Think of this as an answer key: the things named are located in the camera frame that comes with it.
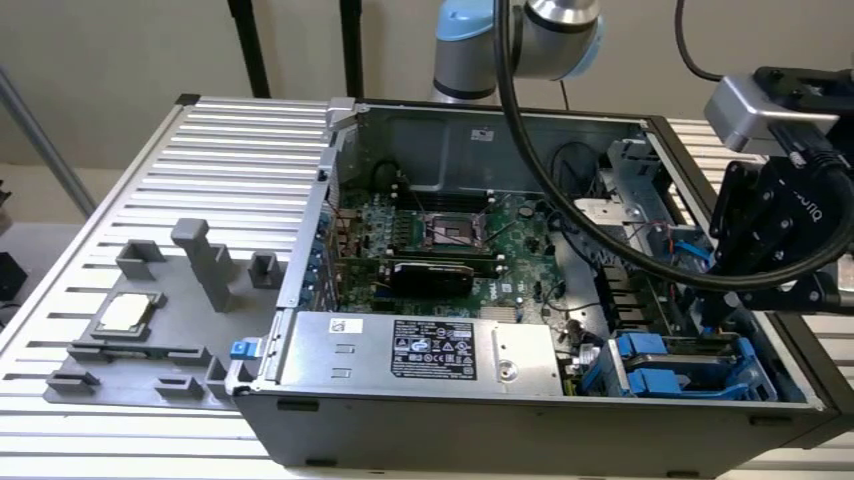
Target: black pole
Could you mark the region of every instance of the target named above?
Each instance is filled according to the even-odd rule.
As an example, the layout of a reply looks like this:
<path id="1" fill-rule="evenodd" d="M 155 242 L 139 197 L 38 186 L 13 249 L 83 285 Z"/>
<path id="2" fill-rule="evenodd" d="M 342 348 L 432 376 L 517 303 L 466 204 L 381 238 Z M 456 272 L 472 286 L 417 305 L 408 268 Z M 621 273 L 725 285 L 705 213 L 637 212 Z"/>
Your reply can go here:
<path id="1" fill-rule="evenodd" d="M 362 0 L 338 0 L 338 10 L 342 16 L 342 43 L 345 47 L 348 96 L 364 98 Z"/>
<path id="2" fill-rule="evenodd" d="M 268 83 L 268 69 L 265 68 L 262 42 L 258 38 L 253 0 L 229 0 L 229 10 L 238 27 L 238 38 L 241 38 L 244 63 L 250 77 L 253 96 L 256 98 L 270 98 L 270 83 Z"/>

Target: motherboard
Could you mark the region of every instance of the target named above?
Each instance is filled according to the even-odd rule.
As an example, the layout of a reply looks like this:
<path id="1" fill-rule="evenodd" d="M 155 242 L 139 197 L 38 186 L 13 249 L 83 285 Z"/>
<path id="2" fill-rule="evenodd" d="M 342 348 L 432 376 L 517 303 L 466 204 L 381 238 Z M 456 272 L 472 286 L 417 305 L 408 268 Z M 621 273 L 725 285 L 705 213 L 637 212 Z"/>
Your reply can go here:
<path id="1" fill-rule="evenodd" d="M 408 199 L 348 192 L 341 311 L 542 321 L 536 304 L 562 282 L 549 212 L 542 198 L 524 194 Z"/>

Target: white label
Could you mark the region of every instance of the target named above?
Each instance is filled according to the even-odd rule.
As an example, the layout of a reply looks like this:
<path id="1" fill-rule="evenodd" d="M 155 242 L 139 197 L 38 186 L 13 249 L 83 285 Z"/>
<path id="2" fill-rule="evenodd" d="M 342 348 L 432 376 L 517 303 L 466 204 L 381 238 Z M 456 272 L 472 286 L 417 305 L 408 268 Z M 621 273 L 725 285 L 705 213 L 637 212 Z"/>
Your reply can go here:
<path id="1" fill-rule="evenodd" d="M 496 132 L 493 130 L 473 130 L 472 139 L 476 142 L 492 142 L 496 138 Z"/>
<path id="2" fill-rule="evenodd" d="M 330 320 L 330 333 L 362 333 L 362 319 L 333 318 Z"/>

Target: metal case panel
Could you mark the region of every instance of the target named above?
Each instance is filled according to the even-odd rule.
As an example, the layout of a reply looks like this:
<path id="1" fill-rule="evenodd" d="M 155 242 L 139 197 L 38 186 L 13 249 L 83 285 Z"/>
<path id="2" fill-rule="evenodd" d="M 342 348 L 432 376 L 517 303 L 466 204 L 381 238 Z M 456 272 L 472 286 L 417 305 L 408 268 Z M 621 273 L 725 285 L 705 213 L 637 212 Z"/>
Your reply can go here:
<path id="1" fill-rule="evenodd" d="M 237 403 L 286 466 L 715 478 L 813 429 L 764 409 L 249 395 Z"/>

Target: floor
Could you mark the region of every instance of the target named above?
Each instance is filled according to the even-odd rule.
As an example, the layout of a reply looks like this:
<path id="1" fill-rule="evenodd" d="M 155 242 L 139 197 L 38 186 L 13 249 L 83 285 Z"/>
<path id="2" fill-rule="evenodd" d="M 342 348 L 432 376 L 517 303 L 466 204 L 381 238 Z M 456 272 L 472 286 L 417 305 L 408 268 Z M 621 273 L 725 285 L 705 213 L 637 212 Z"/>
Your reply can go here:
<path id="1" fill-rule="evenodd" d="M 101 201 L 122 170 L 83 168 L 78 175 Z M 13 226 L 9 230 L 0 228 L 0 251 L 10 252 L 29 275 L 14 302 L 21 304 L 71 243 L 85 218 L 46 166 L 0 163 L 0 180 L 3 190 L 13 192 L 3 205 Z M 14 313 L 13 308 L 0 309 L 0 325 L 7 324 Z"/>
<path id="2" fill-rule="evenodd" d="M 77 171 L 90 194 L 101 201 L 125 170 L 81 168 Z M 3 208 L 15 222 L 83 224 L 83 215 L 46 166 L 0 163 L 0 180 L 5 180 L 3 190 L 13 192 Z"/>

